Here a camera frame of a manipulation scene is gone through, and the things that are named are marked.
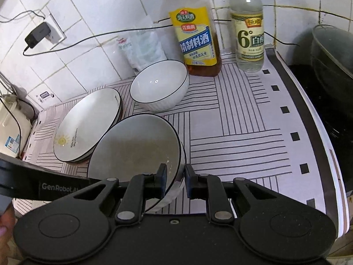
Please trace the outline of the person's left hand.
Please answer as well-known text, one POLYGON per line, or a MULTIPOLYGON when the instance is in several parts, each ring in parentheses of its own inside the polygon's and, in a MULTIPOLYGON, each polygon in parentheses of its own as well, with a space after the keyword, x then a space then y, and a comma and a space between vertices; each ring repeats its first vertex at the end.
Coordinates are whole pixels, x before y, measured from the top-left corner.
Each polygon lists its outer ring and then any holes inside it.
POLYGON ((6 258, 9 252, 9 241, 13 235, 16 223, 13 203, 10 202, 6 211, 1 215, 1 258, 6 258))

